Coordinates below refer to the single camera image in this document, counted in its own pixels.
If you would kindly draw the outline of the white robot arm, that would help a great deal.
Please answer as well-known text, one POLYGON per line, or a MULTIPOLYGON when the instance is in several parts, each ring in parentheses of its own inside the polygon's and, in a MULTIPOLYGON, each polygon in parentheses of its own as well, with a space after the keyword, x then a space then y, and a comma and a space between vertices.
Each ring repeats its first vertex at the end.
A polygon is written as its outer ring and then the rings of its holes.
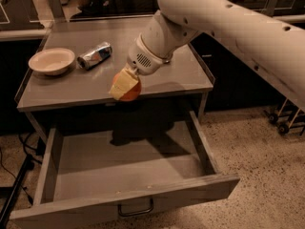
POLYGON ((206 33, 305 109, 305 31, 228 0, 157 0, 159 10, 132 43, 110 95, 121 100, 173 52, 206 33))

